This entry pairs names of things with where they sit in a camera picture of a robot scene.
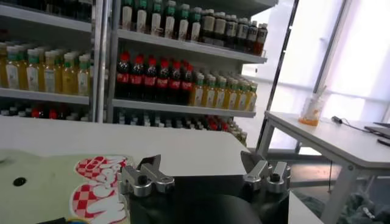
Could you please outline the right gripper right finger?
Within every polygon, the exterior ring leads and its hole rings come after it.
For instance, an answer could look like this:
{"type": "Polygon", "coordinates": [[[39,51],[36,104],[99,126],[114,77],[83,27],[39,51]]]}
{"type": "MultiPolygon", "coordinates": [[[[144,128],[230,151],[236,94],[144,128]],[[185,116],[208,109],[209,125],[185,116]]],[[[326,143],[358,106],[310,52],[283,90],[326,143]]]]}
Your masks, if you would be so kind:
{"type": "Polygon", "coordinates": [[[291,168],[288,163],[278,161],[273,166],[261,155],[250,152],[240,152],[241,161],[246,170],[243,181],[248,184],[254,192],[262,187],[273,194],[284,194],[290,189],[291,168]]]}

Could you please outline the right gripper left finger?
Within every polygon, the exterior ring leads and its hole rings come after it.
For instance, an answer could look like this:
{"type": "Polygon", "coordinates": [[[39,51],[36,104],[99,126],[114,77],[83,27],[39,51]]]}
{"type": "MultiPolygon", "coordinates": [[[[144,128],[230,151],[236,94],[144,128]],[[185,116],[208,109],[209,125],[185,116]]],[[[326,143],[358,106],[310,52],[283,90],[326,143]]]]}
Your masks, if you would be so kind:
{"type": "Polygon", "coordinates": [[[124,166],[118,172],[118,193],[136,197],[148,197],[155,189],[162,194],[175,187],[174,177],[160,171],[161,155],[143,158],[139,165],[124,166]]]}

